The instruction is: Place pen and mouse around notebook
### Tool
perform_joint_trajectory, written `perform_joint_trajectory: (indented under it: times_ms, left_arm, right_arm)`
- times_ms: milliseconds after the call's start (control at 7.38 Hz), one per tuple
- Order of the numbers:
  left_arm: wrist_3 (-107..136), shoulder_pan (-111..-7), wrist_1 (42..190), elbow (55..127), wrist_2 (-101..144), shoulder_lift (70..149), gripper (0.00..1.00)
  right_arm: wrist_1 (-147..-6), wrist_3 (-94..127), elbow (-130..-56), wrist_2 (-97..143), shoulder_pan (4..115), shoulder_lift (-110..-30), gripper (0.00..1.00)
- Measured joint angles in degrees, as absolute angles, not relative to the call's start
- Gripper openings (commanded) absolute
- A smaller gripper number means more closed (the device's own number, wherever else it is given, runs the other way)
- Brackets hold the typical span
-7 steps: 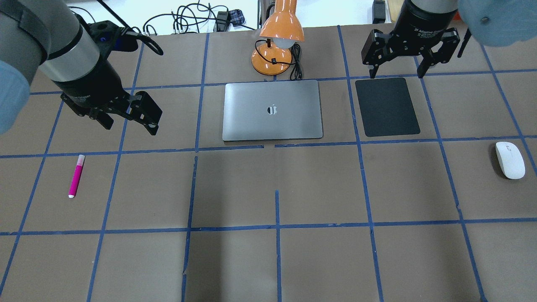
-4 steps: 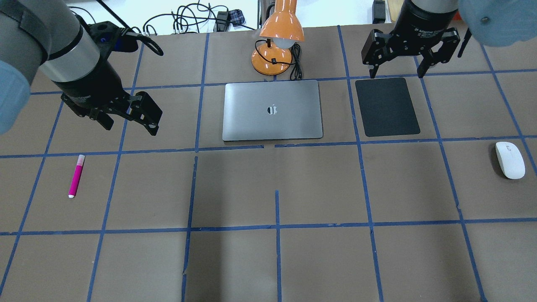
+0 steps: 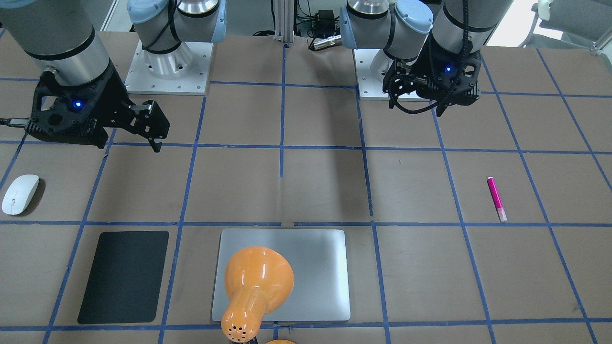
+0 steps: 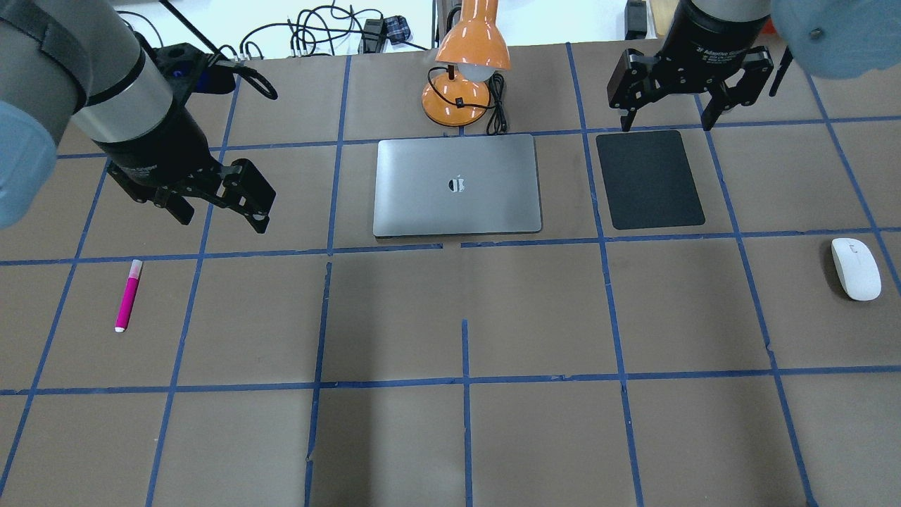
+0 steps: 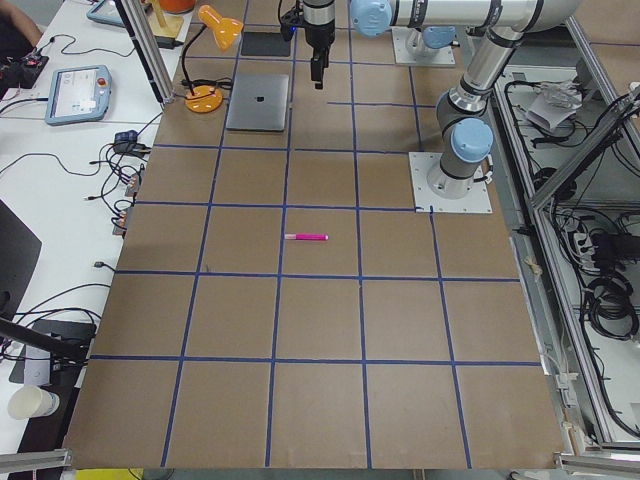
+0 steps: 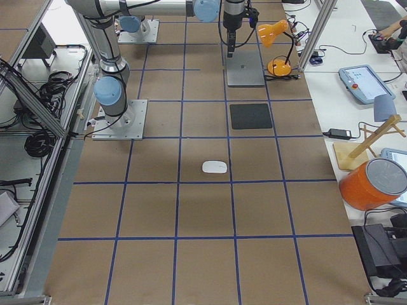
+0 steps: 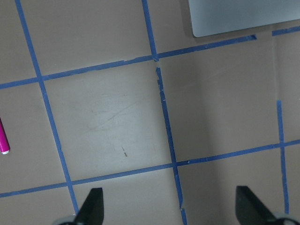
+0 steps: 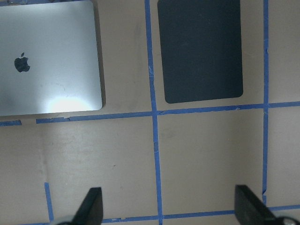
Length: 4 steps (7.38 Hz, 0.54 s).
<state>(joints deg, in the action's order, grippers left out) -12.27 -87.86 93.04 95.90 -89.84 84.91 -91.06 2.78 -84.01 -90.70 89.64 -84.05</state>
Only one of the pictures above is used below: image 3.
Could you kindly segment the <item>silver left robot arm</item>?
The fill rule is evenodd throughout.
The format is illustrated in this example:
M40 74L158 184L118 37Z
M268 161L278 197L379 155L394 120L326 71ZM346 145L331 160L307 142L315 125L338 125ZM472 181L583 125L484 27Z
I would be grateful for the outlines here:
M421 0L349 0L339 32L350 49L378 49L389 61L381 90L389 108L417 115L479 100L481 48L509 0L444 0L434 14Z

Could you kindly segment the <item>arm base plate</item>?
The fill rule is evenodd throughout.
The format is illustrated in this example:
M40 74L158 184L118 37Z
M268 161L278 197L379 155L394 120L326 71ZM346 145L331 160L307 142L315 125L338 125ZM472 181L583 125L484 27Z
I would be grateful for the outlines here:
M354 49L353 55L360 98L389 100L383 81L392 60L381 49Z
M139 43L125 87L130 94L203 96L213 48L214 44L208 42L182 42L174 52L153 54Z

